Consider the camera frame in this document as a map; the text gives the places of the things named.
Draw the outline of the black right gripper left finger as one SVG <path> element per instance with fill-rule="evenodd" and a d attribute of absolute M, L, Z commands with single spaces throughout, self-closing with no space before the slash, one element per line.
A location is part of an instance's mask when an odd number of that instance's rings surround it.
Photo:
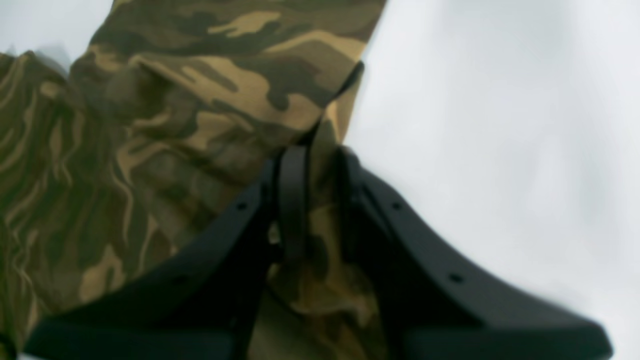
<path fill-rule="evenodd" d="M 291 146 L 176 255 L 39 322 L 22 357 L 244 360 L 270 267 L 306 257 L 306 186 L 307 149 Z"/>

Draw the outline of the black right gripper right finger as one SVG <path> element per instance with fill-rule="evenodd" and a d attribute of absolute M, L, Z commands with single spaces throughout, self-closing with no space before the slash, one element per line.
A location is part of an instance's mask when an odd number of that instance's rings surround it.
<path fill-rule="evenodd" d="M 393 360 L 608 360 L 597 323 L 487 272 L 337 153 L 342 252 L 370 280 Z"/>

